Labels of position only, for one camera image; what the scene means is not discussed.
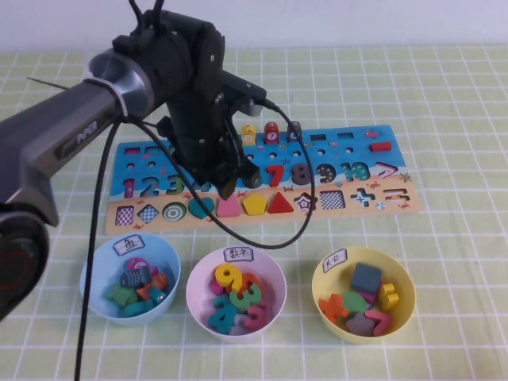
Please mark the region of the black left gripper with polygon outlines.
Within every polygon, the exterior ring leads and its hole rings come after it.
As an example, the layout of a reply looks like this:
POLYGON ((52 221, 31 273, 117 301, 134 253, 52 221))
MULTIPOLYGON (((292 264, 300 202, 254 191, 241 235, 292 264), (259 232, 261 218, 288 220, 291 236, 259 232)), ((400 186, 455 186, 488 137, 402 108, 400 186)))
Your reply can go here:
POLYGON ((227 152, 191 152, 184 155, 186 169, 201 183, 219 187, 219 195, 227 200, 235 191, 239 179, 245 187, 261 185, 260 168, 247 156, 227 152))

